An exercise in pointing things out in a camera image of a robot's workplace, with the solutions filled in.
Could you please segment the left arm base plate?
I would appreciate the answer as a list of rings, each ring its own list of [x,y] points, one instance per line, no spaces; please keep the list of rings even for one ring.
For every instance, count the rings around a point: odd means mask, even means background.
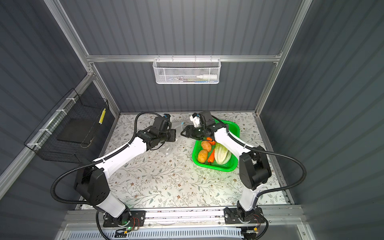
[[[138,228],[144,225],[146,211],[128,211],[125,210],[118,218],[114,218],[108,213],[103,216],[104,228]]]

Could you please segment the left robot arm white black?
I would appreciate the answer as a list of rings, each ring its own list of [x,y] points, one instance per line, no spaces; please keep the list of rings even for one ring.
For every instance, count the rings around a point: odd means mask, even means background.
[[[176,141],[169,114],[156,114],[151,126],[137,130],[140,113],[135,118],[133,138],[111,153],[93,161],[95,165],[78,170],[74,189],[97,210],[102,210],[116,219],[129,219],[129,207],[110,190],[108,179],[123,165],[141,154],[156,149],[158,145]]]

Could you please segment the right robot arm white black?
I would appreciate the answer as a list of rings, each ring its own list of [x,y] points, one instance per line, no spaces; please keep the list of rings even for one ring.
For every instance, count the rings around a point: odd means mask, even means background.
[[[238,159],[239,176],[244,185],[242,195],[237,203],[236,216],[243,223],[249,222],[256,211],[259,194],[268,179],[272,176],[272,170],[264,149],[254,147],[233,135],[228,124],[212,116],[211,112],[204,111],[190,116],[192,125],[187,125],[181,132],[186,138],[198,141],[212,138],[216,147],[225,147]]]

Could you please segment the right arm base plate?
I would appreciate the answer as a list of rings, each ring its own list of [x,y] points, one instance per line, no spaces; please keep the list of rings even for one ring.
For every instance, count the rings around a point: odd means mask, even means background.
[[[224,208],[225,223],[234,224],[255,224],[260,225],[266,221],[263,219],[263,211],[261,208],[255,208],[245,212],[242,208]]]

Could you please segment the toy orange carrot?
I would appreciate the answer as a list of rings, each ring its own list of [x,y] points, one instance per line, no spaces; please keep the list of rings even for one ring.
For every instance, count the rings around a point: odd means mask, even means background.
[[[210,155],[209,155],[208,159],[207,159],[207,162],[208,163],[213,163],[214,161],[215,161],[215,150],[212,150],[210,152]]]

